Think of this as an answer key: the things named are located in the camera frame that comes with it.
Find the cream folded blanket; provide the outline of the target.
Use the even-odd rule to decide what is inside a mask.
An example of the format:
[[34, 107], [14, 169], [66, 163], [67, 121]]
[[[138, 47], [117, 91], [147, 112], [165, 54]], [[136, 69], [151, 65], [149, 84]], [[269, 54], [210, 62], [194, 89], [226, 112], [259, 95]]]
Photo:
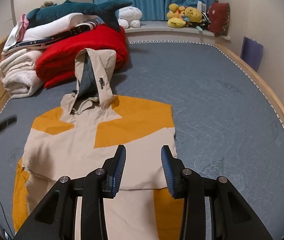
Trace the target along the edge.
[[21, 49], [3, 56], [0, 62], [0, 81], [11, 99], [34, 95], [43, 81], [36, 74], [36, 61], [43, 50]]

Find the purple folder on wall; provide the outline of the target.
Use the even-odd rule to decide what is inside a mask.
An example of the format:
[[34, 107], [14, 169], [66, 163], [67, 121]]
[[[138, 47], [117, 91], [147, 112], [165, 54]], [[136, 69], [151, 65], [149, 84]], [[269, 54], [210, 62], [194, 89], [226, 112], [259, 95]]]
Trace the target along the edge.
[[254, 71], [258, 71], [263, 56], [263, 45], [256, 40], [243, 37], [240, 58]]

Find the white and navy folded bedding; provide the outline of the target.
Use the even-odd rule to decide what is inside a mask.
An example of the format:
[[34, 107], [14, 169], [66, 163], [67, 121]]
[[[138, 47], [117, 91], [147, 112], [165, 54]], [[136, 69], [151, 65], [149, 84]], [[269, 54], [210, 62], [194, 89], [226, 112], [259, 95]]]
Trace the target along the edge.
[[101, 21], [97, 16], [84, 15], [79, 12], [71, 13], [53, 22], [25, 29], [25, 24], [19, 21], [12, 29], [4, 44], [3, 52], [17, 45], [19, 42], [28, 42], [53, 37], [81, 25], [88, 25], [90, 29], [97, 27]]

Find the dark red cushion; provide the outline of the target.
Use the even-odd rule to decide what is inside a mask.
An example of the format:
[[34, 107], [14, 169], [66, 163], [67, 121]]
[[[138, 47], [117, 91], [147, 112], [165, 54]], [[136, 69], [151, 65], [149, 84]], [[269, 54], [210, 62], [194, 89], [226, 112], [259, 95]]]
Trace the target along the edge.
[[215, 37], [227, 35], [230, 22], [229, 3], [214, 2], [209, 7], [207, 15], [210, 20], [208, 30], [212, 32]]

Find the teal shark plush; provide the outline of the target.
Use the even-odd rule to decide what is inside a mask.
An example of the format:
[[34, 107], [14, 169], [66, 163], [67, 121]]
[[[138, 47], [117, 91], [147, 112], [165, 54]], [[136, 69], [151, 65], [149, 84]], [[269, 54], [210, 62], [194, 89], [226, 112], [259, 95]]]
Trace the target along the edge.
[[53, 22], [71, 13], [82, 13], [83, 15], [98, 16], [105, 24], [119, 32], [120, 26], [115, 12], [132, 4], [133, 2], [129, 0], [112, 0], [100, 4], [66, 0], [60, 5], [33, 9], [26, 15], [26, 19], [29, 21], [28, 28], [33, 28]]

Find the beige and orange hooded jacket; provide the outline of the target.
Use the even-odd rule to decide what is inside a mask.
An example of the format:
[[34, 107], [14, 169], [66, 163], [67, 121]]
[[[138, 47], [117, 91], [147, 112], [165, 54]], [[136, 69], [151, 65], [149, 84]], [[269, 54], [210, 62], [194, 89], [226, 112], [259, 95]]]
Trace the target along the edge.
[[166, 187], [160, 152], [176, 152], [172, 107], [114, 95], [110, 80], [117, 54], [86, 48], [75, 59], [76, 89], [59, 107], [36, 117], [17, 165], [13, 227], [62, 176], [81, 178], [126, 147], [120, 191], [105, 200], [109, 239], [178, 239], [183, 201]]

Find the yellow plush toys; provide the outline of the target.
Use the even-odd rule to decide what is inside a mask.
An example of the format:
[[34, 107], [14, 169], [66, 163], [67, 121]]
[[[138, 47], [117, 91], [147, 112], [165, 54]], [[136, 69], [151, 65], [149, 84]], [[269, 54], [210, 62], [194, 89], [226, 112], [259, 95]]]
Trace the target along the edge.
[[171, 28], [197, 27], [202, 23], [202, 12], [194, 7], [179, 6], [175, 3], [169, 5], [166, 15], [167, 25]]

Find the white plush toy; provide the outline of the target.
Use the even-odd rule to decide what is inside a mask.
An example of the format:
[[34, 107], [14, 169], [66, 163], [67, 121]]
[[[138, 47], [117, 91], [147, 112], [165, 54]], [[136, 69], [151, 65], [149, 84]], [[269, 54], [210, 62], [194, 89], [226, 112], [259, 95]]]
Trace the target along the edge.
[[127, 28], [140, 28], [140, 19], [143, 13], [137, 7], [124, 7], [119, 9], [118, 24], [124, 29]]

